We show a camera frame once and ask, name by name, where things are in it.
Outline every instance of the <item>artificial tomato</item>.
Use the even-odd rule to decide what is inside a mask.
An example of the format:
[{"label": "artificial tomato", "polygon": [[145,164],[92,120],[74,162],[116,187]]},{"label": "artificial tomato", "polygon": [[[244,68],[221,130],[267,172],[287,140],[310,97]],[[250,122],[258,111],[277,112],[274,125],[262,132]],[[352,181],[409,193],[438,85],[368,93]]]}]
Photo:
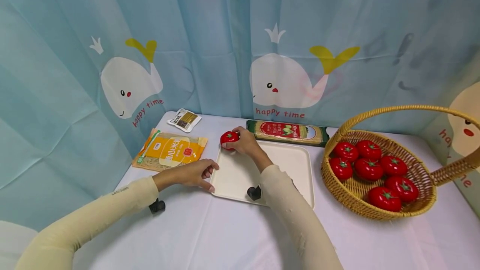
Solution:
[{"label": "artificial tomato", "polygon": [[354,162],[359,158],[359,151],[348,142],[340,142],[335,146],[333,149],[333,153],[344,160],[349,160],[350,162]]},{"label": "artificial tomato", "polygon": [[335,176],[341,181],[345,181],[353,175],[352,165],[348,160],[342,160],[340,157],[335,157],[330,159],[330,166],[332,167]]},{"label": "artificial tomato", "polygon": [[375,187],[368,191],[368,202],[382,210],[400,211],[402,201],[397,191],[385,188]]},{"label": "artificial tomato", "polygon": [[419,197],[419,189],[405,177],[392,176],[385,181],[385,187],[397,191],[398,197],[404,203],[411,203]]},{"label": "artificial tomato", "polygon": [[357,149],[359,151],[359,155],[363,158],[379,160],[380,157],[382,157],[382,150],[380,147],[369,140],[359,141],[357,143]]},{"label": "artificial tomato", "polygon": [[[236,142],[238,140],[240,140],[239,135],[237,135],[233,131],[227,131],[225,134],[223,134],[220,137],[220,145],[222,145],[223,143],[228,143],[228,142]],[[225,150],[234,151],[233,148],[230,148],[230,149],[225,148]]]},{"label": "artificial tomato", "polygon": [[358,159],[353,166],[361,179],[374,182],[383,176],[382,166],[375,160],[365,159],[365,157],[363,157]]},{"label": "artificial tomato", "polygon": [[391,155],[382,157],[380,159],[380,165],[383,171],[385,171],[385,174],[389,176],[404,176],[408,171],[408,167],[403,160]]}]

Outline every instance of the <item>sleeve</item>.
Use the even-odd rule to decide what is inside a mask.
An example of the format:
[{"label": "sleeve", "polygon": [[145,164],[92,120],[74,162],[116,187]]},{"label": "sleeve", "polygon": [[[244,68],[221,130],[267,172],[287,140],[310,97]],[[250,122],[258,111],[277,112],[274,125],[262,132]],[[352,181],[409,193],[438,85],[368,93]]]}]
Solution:
[{"label": "sleeve", "polygon": [[260,176],[262,197],[287,228],[304,269],[343,269],[322,223],[297,191],[291,178],[277,165]]},{"label": "sleeve", "polygon": [[122,216],[136,213],[158,198],[152,177],[131,182],[80,207],[47,226],[23,252],[16,270],[72,269],[73,254]]}]

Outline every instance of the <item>wicker basket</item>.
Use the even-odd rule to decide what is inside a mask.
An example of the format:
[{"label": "wicker basket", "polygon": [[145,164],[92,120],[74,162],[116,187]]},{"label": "wicker basket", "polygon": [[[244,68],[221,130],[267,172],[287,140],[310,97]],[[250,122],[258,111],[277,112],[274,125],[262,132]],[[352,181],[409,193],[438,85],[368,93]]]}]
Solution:
[{"label": "wicker basket", "polygon": [[[361,113],[345,122],[331,137],[325,146],[325,155],[322,161],[322,178],[332,195],[344,206],[355,213],[374,220],[391,220],[401,217],[417,216],[429,210],[436,201],[436,187],[456,179],[480,166],[480,147],[470,155],[457,160],[434,172],[429,172],[423,162],[413,153],[395,141],[363,130],[350,130],[354,125],[367,118],[387,112],[402,110],[428,110],[450,113],[470,121],[478,129],[480,124],[464,113],[445,107],[430,105],[402,105],[391,106]],[[345,182],[341,182],[334,175],[329,163],[330,154],[339,142],[349,142],[353,145],[361,140],[370,140],[382,148],[383,154],[397,156],[404,160],[408,166],[407,178],[414,182],[419,189],[419,197],[411,204],[404,205],[399,212],[382,210],[367,203],[364,199],[368,191],[383,184],[383,179],[376,182],[366,182],[355,175]]]}]

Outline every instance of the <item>black clip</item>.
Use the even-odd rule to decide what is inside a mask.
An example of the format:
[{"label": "black clip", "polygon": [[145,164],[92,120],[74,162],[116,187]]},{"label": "black clip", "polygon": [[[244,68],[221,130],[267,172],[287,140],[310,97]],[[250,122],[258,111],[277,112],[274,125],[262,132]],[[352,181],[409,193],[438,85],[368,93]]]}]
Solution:
[{"label": "black clip", "polygon": [[151,205],[148,206],[152,214],[156,214],[159,211],[164,211],[165,210],[165,201],[163,200],[157,200],[152,203]]},{"label": "black clip", "polygon": [[258,187],[250,187],[247,190],[247,195],[250,197],[253,201],[259,200],[262,197],[262,189],[260,186]]}]

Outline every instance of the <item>person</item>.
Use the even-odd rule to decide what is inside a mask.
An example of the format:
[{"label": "person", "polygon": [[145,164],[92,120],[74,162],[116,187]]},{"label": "person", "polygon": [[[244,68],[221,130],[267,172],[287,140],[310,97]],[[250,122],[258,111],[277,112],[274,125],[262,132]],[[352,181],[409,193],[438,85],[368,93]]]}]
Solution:
[{"label": "person", "polygon": [[[252,133],[242,127],[233,131],[240,134],[240,140],[222,146],[235,149],[253,160],[261,173],[262,197],[287,228],[304,269],[343,269],[322,224],[291,178],[272,163]],[[213,185],[204,179],[218,169],[218,164],[213,160],[199,160],[138,179],[100,197],[38,233],[23,252],[15,269],[72,269],[75,251],[122,216],[152,204],[163,189],[182,184],[214,192]]]}]

